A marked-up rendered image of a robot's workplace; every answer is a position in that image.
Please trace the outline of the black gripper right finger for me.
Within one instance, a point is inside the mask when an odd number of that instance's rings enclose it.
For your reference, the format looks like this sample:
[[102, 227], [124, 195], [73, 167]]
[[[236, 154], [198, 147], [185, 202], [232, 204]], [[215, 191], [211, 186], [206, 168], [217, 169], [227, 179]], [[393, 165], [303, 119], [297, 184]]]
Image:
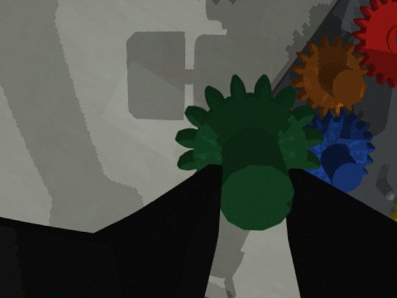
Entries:
[[301, 298], [397, 298], [397, 222], [302, 169], [285, 216]]

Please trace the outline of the dark green gear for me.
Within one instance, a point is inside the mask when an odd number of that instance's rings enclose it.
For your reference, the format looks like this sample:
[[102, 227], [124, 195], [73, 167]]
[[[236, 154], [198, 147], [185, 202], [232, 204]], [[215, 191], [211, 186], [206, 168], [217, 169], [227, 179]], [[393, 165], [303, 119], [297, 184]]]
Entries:
[[[288, 169], [320, 168], [317, 155], [308, 148], [323, 142], [323, 133], [308, 126], [311, 106], [294, 106], [297, 89], [288, 85], [271, 97], [269, 77], [262, 74], [255, 93], [246, 93], [232, 74], [232, 96], [224, 97], [208, 86], [202, 107], [188, 106], [184, 115], [196, 129], [176, 133], [175, 141], [188, 149], [179, 156], [179, 169], [198, 172], [222, 165], [221, 210], [226, 221], [245, 231], [264, 231], [284, 221], [294, 198]], [[195, 173], [194, 172], [194, 173]]]

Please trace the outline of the brown toothed gear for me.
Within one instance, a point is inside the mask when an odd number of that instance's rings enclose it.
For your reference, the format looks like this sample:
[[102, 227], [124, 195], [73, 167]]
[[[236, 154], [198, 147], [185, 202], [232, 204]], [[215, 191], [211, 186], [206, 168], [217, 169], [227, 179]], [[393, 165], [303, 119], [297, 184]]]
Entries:
[[291, 70], [301, 75], [291, 82], [292, 86], [302, 87], [297, 100], [310, 97], [307, 106], [312, 109], [318, 106], [321, 116], [327, 116], [329, 108], [338, 116], [343, 106], [351, 112], [352, 105], [360, 102], [365, 87], [368, 87], [362, 75], [370, 71], [358, 65], [364, 56], [358, 53], [352, 55], [354, 43], [342, 47], [340, 36], [334, 37], [332, 46], [325, 36], [321, 36], [318, 41], [321, 47], [307, 42], [310, 54], [295, 53], [304, 61], [302, 66], [290, 66]]

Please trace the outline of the yellow gear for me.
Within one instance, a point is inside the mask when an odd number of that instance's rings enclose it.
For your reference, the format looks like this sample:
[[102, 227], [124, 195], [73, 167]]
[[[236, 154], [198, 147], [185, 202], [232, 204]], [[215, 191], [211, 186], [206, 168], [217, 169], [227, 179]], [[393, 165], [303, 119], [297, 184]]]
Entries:
[[[393, 206], [397, 209], [397, 203], [393, 203]], [[391, 212], [390, 217], [397, 222], [397, 211]]]

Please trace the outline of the grey flat board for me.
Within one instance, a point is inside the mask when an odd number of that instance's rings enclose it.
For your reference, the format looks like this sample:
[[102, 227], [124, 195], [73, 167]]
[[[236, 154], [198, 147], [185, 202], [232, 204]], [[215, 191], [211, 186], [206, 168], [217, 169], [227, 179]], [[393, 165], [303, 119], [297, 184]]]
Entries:
[[[320, 37], [325, 36], [332, 46], [334, 37], [340, 36], [342, 47], [347, 43], [354, 43], [354, 46], [360, 44], [360, 40], [351, 36], [351, 33], [361, 29], [353, 21], [358, 17], [364, 19], [361, 6], [371, 8], [370, 0], [337, 0], [311, 36], [310, 42], [319, 47]], [[397, 211], [393, 206], [393, 203], [397, 203], [397, 85], [392, 89], [387, 85], [387, 80], [384, 85], [376, 83], [376, 74], [373, 77], [366, 74], [362, 76], [368, 86], [365, 87], [364, 96], [360, 102], [352, 105], [351, 112], [344, 106], [341, 110], [344, 110], [347, 116], [350, 113], [357, 115], [357, 123], [361, 120], [366, 123], [365, 132], [371, 132], [373, 135], [369, 143], [375, 147], [375, 150], [367, 155], [374, 162], [365, 166], [368, 175], [363, 175], [361, 184], [347, 195], [390, 218], [390, 213]], [[275, 99], [275, 96], [291, 85], [292, 80], [297, 77], [301, 75], [288, 69], [277, 87], [272, 90], [271, 97]]]

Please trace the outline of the red gear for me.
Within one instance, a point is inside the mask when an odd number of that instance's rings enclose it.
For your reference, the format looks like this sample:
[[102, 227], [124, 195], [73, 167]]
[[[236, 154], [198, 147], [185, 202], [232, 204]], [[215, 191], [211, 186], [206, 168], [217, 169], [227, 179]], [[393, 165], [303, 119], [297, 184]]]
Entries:
[[368, 64], [366, 75], [376, 74], [376, 83], [387, 85], [394, 89], [397, 85], [397, 0], [370, 0], [370, 7], [360, 7], [364, 19], [353, 21], [361, 27], [351, 36], [360, 40], [354, 46], [354, 51], [363, 53], [361, 66]]

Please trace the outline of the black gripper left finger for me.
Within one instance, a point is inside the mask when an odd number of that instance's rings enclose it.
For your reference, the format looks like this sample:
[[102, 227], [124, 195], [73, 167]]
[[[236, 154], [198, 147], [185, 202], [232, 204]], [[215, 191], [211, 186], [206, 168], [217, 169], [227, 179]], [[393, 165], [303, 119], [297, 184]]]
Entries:
[[205, 298], [222, 165], [95, 233], [0, 218], [0, 298]]

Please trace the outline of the blue gear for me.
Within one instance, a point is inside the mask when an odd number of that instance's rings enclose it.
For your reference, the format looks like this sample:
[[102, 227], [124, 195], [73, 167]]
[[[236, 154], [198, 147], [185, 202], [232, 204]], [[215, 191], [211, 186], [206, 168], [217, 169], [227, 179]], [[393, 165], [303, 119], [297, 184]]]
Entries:
[[366, 165], [374, 162], [367, 153], [375, 147], [369, 143], [373, 139], [371, 132], [365, 132], [366, 123], [357, 123], [357, 115], [340, 115], [333, 118], [330, 110], [324, 119], [314, 114], [312, 128], [323, 133], [323, 142], [313, 148], [308, 148], [317, 155], [322, 165], [320, 168], [304, 171], [312, 173], [322, 181], [327, 181], [335, 189], [344, 193], [354, 191], [361, 184], [363, 175], [368, 175]]

